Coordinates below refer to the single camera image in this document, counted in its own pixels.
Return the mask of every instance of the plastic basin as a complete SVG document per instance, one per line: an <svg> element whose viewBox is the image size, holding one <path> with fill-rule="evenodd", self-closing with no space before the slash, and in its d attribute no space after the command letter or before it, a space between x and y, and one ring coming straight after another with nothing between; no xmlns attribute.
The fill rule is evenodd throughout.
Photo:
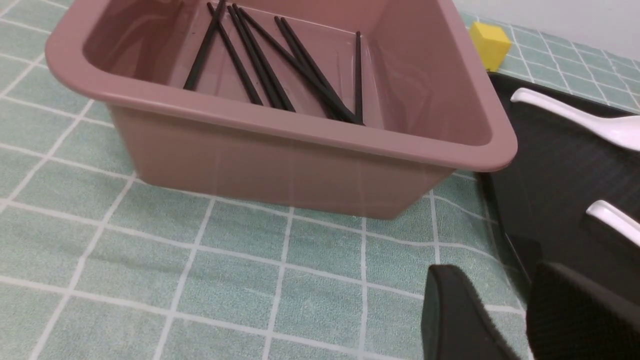
<svg viewBox="0 0 640 360"><path fill-rule="evenodd" d="M249 102L219 35L198 87L183 90L211 20L205 1L76 0L47 41L47 64L65 86L107 104L146 183L388 219L457 168L491 172L515 156L513 129L451 0L237 4L284 47L273 15L288 19L350 109L361 31L365 126L326 119L256 32L296 113ZM255 80L228 14L222 24Z"/></svg>

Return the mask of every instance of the ceramic spoon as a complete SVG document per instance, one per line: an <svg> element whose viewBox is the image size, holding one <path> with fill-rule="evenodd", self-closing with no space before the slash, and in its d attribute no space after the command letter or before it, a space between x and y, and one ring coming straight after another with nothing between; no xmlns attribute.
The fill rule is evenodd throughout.
<svg viewBox="0 0 640 360"><path fill-rule="evenodd" d="M640 247L640 224L615 206L604 200L598 200L587 209L587 214L611 226Z"/></svg>
<svg viewBox="0 0 640 360"><path fill-rule="evenodd" d="M597 117L527 88L516 90L511 96L511 102L526 102L551 111L585 127L614 145L640 151L640 115L613 119Z"/></svg>

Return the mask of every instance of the chopsticks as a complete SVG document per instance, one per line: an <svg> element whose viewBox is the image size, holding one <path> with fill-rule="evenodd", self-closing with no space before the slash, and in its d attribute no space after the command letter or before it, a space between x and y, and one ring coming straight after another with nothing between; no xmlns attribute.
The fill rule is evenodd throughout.
<svg viewBox="0 0 640 360"><path fill-rule="evenodd" d="M193 91L198 84L200 73L202 72L204 63L207 60L209 49L211 48L211 45L213 45L216 28L220 24L220 18L222 17L222 12L225 9L226 2L227 0L220 0L216 11L211 18L211 22L209 23L207 32L204 34L204 38L202 39L202 43L200 44L200 48L198 49L198 54L196 55L195 60L193 60L193 65L191 66L191 70L189 71L189 75L187 76L187 81L185 81L184 86L182 87L185 90Z"/></svg>
<svg viewBox="0 0 640 360"><path fill-rule="evenodd" d="M301 65L306 67L307 70L313 71L313 73L316 75L316 79L320 81L320 83L324 87L326 87L327 90L330 90L330 92L332 92L332 95L334 95L335 97L338 97L338 95L335 94L335 91L331 87L331 84L329 84L329 82L326 80L326 77L324 76L322 71L320 71L320 69L314 62L311 55L307 52L304 45L302 45L302 42L300 41L300 39L298 39L293 29L291 29L291 27L289 26L289 23L284 18L281 18L281 17L276 16L274 17L274 19L275 19L276 25L278 26L278 29L282 33L282 36L285 38L287 45L289 45L289 48L293 52L293 56L298 60L298 62L300 62ZM329 119L341 120L339 116L333 113L333 110L329 106L327 106L327 104L323 104L323 108L324 108L324 113Z"/></svg>
<svg viewBox="0 0 640 360"><path fill-rule="evenodd" d="M226 0L220 0L217 7L211 3L207 3L207 9L212 16L211 23L207 28L207 32L200 44L198 54L194 60L193 66L189 71L189 76L185 82L184 88L194 90L198 83L198 78L204 67L206 56L210 51L216 30L220 32L225 48L229 53L234 68L240 77L244 90L252 104L264 105L258 95L251 78L249 77L238 53L236 52L228 33L225 31L221 23L222 14ZM253 69L258 77L260 84L268 98L271 107L296 112L289 96L284 90L280 80L276 76L273 67L269 64L264 52L253 35L252 29L257 31L260 36L305 80L310 90L319 98L321 106L329 119L349 122L351 124L361 124L362 120L362 65L360 55L360 32L356 34L356 54L355 54L355 113L349 110L342 102L337 92L333 89L326 76L318 67L317 63L311 57L307 48L298 38L297 34L282 17L274 17L276 25L282 36L285 38L292 54L278 43L255 19L253 19L244 9L238 5L232 4L227 6L230 18L234 24L236 31L243 43L249 60L253 65Z"/></svg>
<svg viewBox="0 0 640 360"><path fill-rule="evenodd" d="M355 98L356 98L356 117L363 124L362 120L362 50L361 50L361 40L362 38L360 32L356 32L356 54L355 54L355 72L356 72L356 81L355 81Z"/></svg>
<svg viewBox="0 0 640 360"><path fill-rule="evenodd" d="M271 85L273 85L273 88L275 90L276 96L278 98L278 100L280 101L280 107L278 107L279 109L282 110L287 110L287 111L291 111L291 112L296 112L296 110L293 108L293 105L291 104L291 101L289 100L289 97L287 96L287 94L285 93L284 89L282 88L282 84L280 84L278 77L276 76L276 74L273 72L273 69L271 68L271 65L269 65L269 62L267 61L267 58L264 56L264 53L262 52L262 49L260 48L260 45L258 45L258 41L256 41L255 37L253 36L253 33L251 32L251 29L249 28L249 26L247 26L246 24L246 20L244 17L244 12L242 10L240 10L238 8L238 5L233 4L233 10L235 10L236 15L238 16L240 23L242 24L242 27L244 27L244 31L247 34L247 37L249 38L249 41L251 42L253 49L256 52L256 55L258 56L258 59L260 60L260 63L262 64L262 67L264 68L264 70L266 71L267 77L269 79L269 81L271 82Z"/></svg>
<svg viewBox="0 0 640 360"><path fill-rule="evenodd" d="M216 12L213 8L213 5L211 3L207 3L207 8L209 9L209 13L211 14L211 16L215 17ZM247 74L246 69L242 64L242 61L240 60L240 57L238 56L238 53L236 52L236 49L233 43L231 42L229 35L227 34L227 31L225 30L224 26L222 26L222 23L220 23L220 25L218 26L219 26L218 29L220 30L220 36L222 37L222 41L225 43L225 47L227 48L227 51L231 56L231 62L233 62L234 67L236 68L236 71L240 76L240 81L242 81L242 85L247 95L249 96L249 100L251 100L252 104L262 105L262 100L260 99L260 95L258 95L258 92L255 91L255 87L253 87L253 84L251 83L251 78L249 78L249 74Z"/></svg>

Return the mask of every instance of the black plastic tray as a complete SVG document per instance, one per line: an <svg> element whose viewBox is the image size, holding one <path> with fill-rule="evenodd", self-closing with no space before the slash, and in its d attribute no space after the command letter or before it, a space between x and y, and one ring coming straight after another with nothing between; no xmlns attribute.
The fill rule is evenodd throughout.
<svg viewBox="0 0 640 360"><path fill-rule="evenodd" d="M525 87L602 117L630 113L510 76L489 77L518 137L518 153L507 168L481 178L529 284L545 259L640 304L640 249L585 213L602 199L640 219L640 153L510 98Z"/></svg>

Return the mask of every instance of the yellow block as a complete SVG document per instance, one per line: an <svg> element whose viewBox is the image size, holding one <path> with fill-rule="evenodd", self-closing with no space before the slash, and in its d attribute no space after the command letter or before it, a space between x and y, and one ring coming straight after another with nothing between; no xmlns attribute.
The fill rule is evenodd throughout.
<svg viewBox="0 0 640 360"><path fill-rule="evenodd" d="M497 71L507 56L511 41L500 26L474 22L469 29L469 36L473 41L484 68Z"/></svg>

